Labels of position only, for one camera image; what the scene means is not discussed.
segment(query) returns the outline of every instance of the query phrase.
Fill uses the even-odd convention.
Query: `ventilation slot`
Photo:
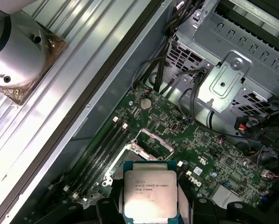
[[[244,45],[245,41],[246,41],[246,38],[241,37],[237,44],[242,47]]]
[[[228,32],[228,34],[227,34],[227,38],[229,38],[229,39],[232,39],[232,37],[234,36],[234,34],[235,34],[235,31],[234,30],[230,30],[229,32]]]
[[[265,52],[261,55],[260,59],[262,59],[263,61],[266,61],[266,59],[267,59],[268,56],[269,56],[269,53],[268,53],[267,51],[265,51]]]
[[[202,62],[202,59],[195,53],[176,45],[172,45],[167,58],[182,71],[188,71],[188,68],[194,70]]]
[[[252,44],[248,51],[251,52],[252,54],[254,54],[256,52],[257,48],[258,48],[258,46],[256,44]]]
[[[222,29],[223,27],[224,27],[224,24],[223,24],[223,23],[218,23],[218,25],[216,26],[215,30],[216,30],[217,32],[220,32],[221,29]]]
[[[272,63],[271,67],[277,68],[279,66],[279,59],[275,59],[274,62]]]

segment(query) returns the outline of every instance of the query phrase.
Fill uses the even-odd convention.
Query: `aluminum plate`
[[[0,93],[0,205],[149,2],[40,0],[24,9],[69,47],[25,105]]]

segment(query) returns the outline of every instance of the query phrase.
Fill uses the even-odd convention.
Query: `cable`
[[[264,121],[266,121],[267,119],[269,119],[271,116],[273,116],[273,115],[275,115],[275,114],[278,114],[279,113],[279,109],[278,110],[275,110],[275,111],[273,111],[273,112],[271,112],[271,113],[269,113],[268,115],[266,115],[265,117],[264,117],[264,119],[262,120],[262,123],[264,122]]]
[[[226,133],[222,133],[222,132],[219,132],[217,130],[211,129],[211,128],[205,126],[204,124],[202,124],[202,123],[200,123],[199,121],[196,120],[195,114],[194,114],[194,101],[195,101],[196,95],[199,91],[200,83],[202,82],[202,79],[203,79],[203,77],[200,73],[195,76],[195,82],[194,82],[193,90],[192,90],[192,93],[191,93],[191,96],[190,96],[190,112],[191,112],[191,117],[193,119],[193,122],[198,127],[200,127],[201,129],[203,129],[205,131],[208,131],[208,132],[211,132],[211,133],[214,133],[214,134],[217,134],[217,135],[221,135],[221,136],[224,136],[224,137],[247,140],[245,137],[226,134]]]
[[[186,119],[189,119],[189,117],[182,111],[182,108],[181,108],[181,99],[186,95],[186,93],[189,91],[189,90],[192,90],[192,88],[188,88],[186,89],[182,95],[180,96],[179,100],[178,100],[178,108],[181,112],[181,114],[186,118]]]
[[[193,15],[193,13],[200,7],[200,5],[203,3],[202,0],[197,0],[195,5],[190,9],[190,11],[186,14],[186,16],[184,16],[184,18],[181,20],[181,24],[183,24],[184,22],[186,22],[186,20],[188,20],[190,18],[190,16]]]
[[[211,111],[210,112],[210,115],[209,115],[209,128],[213,129],[213,126],[212,126],[212,120],[213,120],[213,115],[214,115],[214,111]]]
[[[223,151],[228,154],[230,157],[233,157],[235,159],[247,159],[247,158],[251,158],[254,157],[256,152],[253,153],[252,155],[248,155],[248,156],[236,156],[236,155],[232,155],[231,153],[229,153],[223,146],[223,144],[226,142],[226,140],[224,140],[223,138],[220,138],[219,144],[221,146],[221,148],[223,149]],[[251,150],[251,143],[249,141],[247,141],[249,144],[249,151]]]
[[[175,81],[182,75],[188,75],[188,74],[193,74],[195,71],[197,70],[188,70],[188,71],[182,71],[180,73],[175,74],[174,76],[176,76],[176,78],[172,78],[169,83],[167,84],[167,86],[165,88],[162,89],[162,91],[160,92],[161,95],[163,95],[170,87],[172,87],[172,85],[175,83]]]
[[[263,148],[262,147],[259,151],[259,154],[258,154],[258,157],[257,157],[257,163],[256,163],[256,173],[257,173],[257,176],[260,180],[264,181],[264,182],[274,182],[275,180],[267,180],[267,179],[264,179],[263,177],[260,176],[259,174],[259,161],[260,161],[260,157],[261,157],[261,154],[263,152]]]
[[[172,37],[176,31],[176,28],[180,25],[180,22],[184,19],[187,11],[190,9],[193,0],[188,0],[168,21],[163,28],[163,33],[167,37]]]
[[[141,62],[140,65],[137,67],[136,71],[134,72],[134,75],[132,77],[132,82],[131,82],[131,89],[136,92],[136,91],[141,91],[141,90],[136,90],[134,88],[134,82],[135,82],[135,78],[137,77],[137,73],[139,71],[139,69],[145,65],[146,63],[150,63],[150,62],[153,62],[153,61],[156,61],[156,60],[159,60],[159,59],[162,59],[162,58],[166,58],[166,55],[165,56],[159,56],[159,57],[155,57],[155,58],[152,58],[150,60],[147,60],[147,61],[144,61],[144,62]]]

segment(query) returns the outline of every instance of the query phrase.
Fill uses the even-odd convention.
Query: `green circuit board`
[[[184,120],[175,104],[155,91],[146,91],[147,89],[146,85],[139,84],[138,91],[129,91],[89,146],[88,155],[91,154],[90,151],[96,150],[102,139],[106,139],[115,117],[128,124],[124,139],[112,147],[117,150],[116,153],[113,151],[112,157],[108,157],[107,161],[103,157],[100,166],[103,172],[99,173],[95,181],[99,183],[103,180],[114,156],[127,142],[137,137],[137,144],[156,158],[165,160],[170,156],[168,160],[188,162],[186,175],[196,194],[209,197],[221,184],[236,193],[243,202],[256,206],[261,200],[257,190],[266,189],[268,185],[257,177],[255,168],[247,168],[246,164],[252,164],[252,161],[234,159],[227,155],[219,144],[218,136]],[[146,99],[150,100],[151,105],[145,104],[143,109],[141,103]],[[174,153],[171,154],[157,139],[140,132],[142,128],[164,140],[174,149]],[[227,142],[223,146],[232,155],[242,155],[239,149]],[[88,156],[86,153],[83,156],[84,161]],[[109,186],[105,187],[105,191],[109,192]]]

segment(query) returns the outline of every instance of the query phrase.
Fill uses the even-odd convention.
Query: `black cable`
[[[211,132],[211,133],[214,133],[214,134],[217,134],[217,135],[221,135],[221,136],[224,136],[224,137],[233,138],[233,139],[247,140],[245,137],[231,135],[231,134],[226,134],[226,133],[222,133],[222,132],[219,132],[217,130],[211,129],[211,128],[205,126],[204,124],[202,124],[202,123],[200,123],[199,121],[196,120],[195,114],[194,114],[194,101],[195,101],[196,95],[197,95],[197,93],[199,91],[202,79],[203,79],[203,77],[202,77],[202,75],[200,73],[195,76],[193,90],[192,90],[192,93],[191,93],[191,96],[190,96],[190,112],[191,112],[191,117],[193,119],[193,122],[198,127],[200,127],[201,129],[203,129],[205,131],[208,131],[208,132]]]
[[[174,76],[176,76],[176,78],[172,78],[169,83],[167,84],[167,86],[165,88],[162,89],[162,91],[160,92],[161,95],[163,95],[170,87],[172,87],[172,85],[174,84],[174,82],[182,75],[188,75],[188,74],[193,74],[195,71],[197,70],[188,70],[188,71],[182,71],[179,72],[177,74],[175,74]]]
[[[192,90],[192,88],[188,88],[186,89],[182,95],[180,96],[179,100],[178,100],[178,108],[179,108],[179,111],[181,112],[181,114],[186,118],[186,119],[189,119],[189,117],[183,112],[182,108],[181,108],[181,100],[182,98],[186,95],[186,93],[189,91],[189,90]]]
[[[257,152],[251,154],[251,155],[247,155],[247,156],[236,156],[236,155],[232,155],[231,153],[229,153],[224,147],[223,147],[223,143],[225,142],[226,140],[224,140],[220,146],[221,148],[223,149],[223,151],[228,154],[230,157],[233,157],[235,159],[247,159],[247,158],[251,158],[251,157],[254,157],[256,155]],[[249,145],[249,151],[251,150],[251,143],[247,140],[247,143]]]
[[[150,63],[150,62],[153,62],[153,61],[156,61],[156,60],[159,60],[159,59],[162,59],[162,58],[166,58],[166,55],[165,56],[159,56],[159,57],[155,57],[155,58],[152,58],[150,60],[147,60],[147,61],[144,61],[144,62],[141,62],[140,65],[137,67],[136,71],[134,72],[134,75],[132,77],[132,82],[131,82],[131,89],[135,92],[137,90],[135,90],[134,88],[134,82],[135,82],[135,78],[137,77],[137,73],[139,71],[139,69],[145,65],[146,63]]]
[[[209,128],[213,129],[213,126],[212,126],[212,120],[213,120],[213,115],[214,115],[214,111],[211,111],[210,112],[210,115],[209,115]]]
[[[166,53],[168,51],[168,48],[169,48],[169,40],[167,39],[166,42],[165,42],[165,45],[162,49],[161,54],[166,55]],[[165,67],[165,58],[162,58],[159,61],[157,75],[156,75],[156,78],[155,78],[155,84],[154,84],[154,88],[153,88],[156,92],[159,92],[161,84],[163,82],[164,67]]]
[[[181,20],[180,24],[183,24],[186,20],[190,18],[194,14],[194,12],[200,7],[200,5],[203,3],[202,0],[197,0],[195,5],[190,9],[190,11],[184,16],[184,18]]]
[[[167,24],[163,28],[163,33],[167,37],[172,37],[176,31],[176,28],[180,25],[180,22],[186,16],[187,11],[190,9],[193,0],[188,0],[182,7],[170,18]]]
[[[267,114],[267,115],[263,118],[262,123],[263,123],[264,121],[266,121],[267,119],[269,119],[271,116],[273,116],[273,115],[275,115],[275,114],[278,114],[278,113],[279,113],[279,109],[278,109],[278,110],[275,110],[275,111],[273,111],[273,112],[271,112],[271,113],[269,113],[269,114]]]
[[[264,182],[274,182],[275,180],[267,180],[267,179],[264,179],[262,176],[260,176],[259,174],[259,161],[260,161],[260,157],[261,157],[261,154],[263,152],[263,148],[262,147],[259,151],[259,154],[258,154],[258,157],[257,157],[257,163],[256,163],[256,173],[257,173],[257,176],[260,180],[264,181]]]

